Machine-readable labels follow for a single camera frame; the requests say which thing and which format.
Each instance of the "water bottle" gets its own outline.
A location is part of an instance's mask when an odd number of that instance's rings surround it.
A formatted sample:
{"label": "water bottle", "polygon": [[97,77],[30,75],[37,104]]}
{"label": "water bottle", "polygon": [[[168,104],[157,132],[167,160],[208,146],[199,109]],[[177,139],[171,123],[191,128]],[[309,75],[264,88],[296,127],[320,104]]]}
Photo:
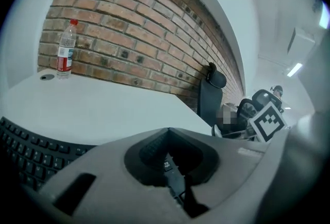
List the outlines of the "water bottle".
{"label": "water bottle", "polygon": [[67,79],[71,74],[73,48],[76,44],[77,20],[70,20],[69,26],[63,32],[57,54],[57,78]]}

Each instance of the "white desktop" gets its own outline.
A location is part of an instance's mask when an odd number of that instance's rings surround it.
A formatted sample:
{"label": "white desktop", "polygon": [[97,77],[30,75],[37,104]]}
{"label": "white desktop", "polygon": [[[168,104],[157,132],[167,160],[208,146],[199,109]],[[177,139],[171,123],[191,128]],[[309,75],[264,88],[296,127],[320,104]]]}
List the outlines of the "white desktop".
{"label": "white desktop", "polygon": [[[46,74],[52,80],[40,80]],[[162,127],[211,136],[211,127],[173,94],[43,70],[3,96],[0,116],[39,135],[100,145]]]}

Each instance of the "keyboard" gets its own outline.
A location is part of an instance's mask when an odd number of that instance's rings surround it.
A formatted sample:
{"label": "keyboard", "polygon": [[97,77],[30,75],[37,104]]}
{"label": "keyboard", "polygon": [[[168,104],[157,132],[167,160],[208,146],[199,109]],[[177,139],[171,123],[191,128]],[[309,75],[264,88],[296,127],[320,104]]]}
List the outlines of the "keyboard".
{"label": "keyboard", "polygon": [[18,169],[20,182],[36,191],[59,170],[95,147],[40,136],[5,117],[0,120],[0,139]]}

